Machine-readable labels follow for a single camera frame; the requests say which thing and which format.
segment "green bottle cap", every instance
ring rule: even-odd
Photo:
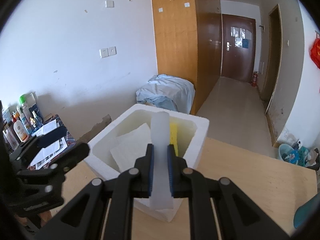
[[[23,104],[26,101],[24,95],[22,95],[21,97],[19,97],[19,102],[20,104]]]

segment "wooden wardrobe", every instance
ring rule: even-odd
[[[220,0],[152,0],[159,74],[191,81],[196,114],[220,77]]]

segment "patterned tablecloth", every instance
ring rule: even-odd
[[[63,122],[61,121],[59,115],[53,115],[52,117],[50,117],[48,120],[44,121],[44,124],[47,124],[53,120],[56,120],[57,123],[59,123],[60,126],[64,126]],[[49,163],[47,163],[45,166],[43,166],[44,169],[47,169],[48,166],[50,165],[51,162],[53,162],[55,159],[57,159],[58,157],[64,155],[69,149],[71,149],[75,144],[76,144],[76,140],[73,138],[73,136],[70,134],[69,131],[67,131],[67,135],[64,137],[64,139],[66,140],[67,143],[67,148],[64,149],[59,155],[57,155],[55,158],[53,158]],[[35,170],[36,166],[31,166],[30,167],[31,170]]]

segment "tiled floor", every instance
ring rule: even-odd
[[[276,157],[262,102],[250,84],[221,77],[197,115],[210,120],[209,138]]]

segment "door lock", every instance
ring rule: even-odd
[[[229,48],[231,47],[232,45],[230,45],[230,42],[227,42],[227,51],[229,51]]]

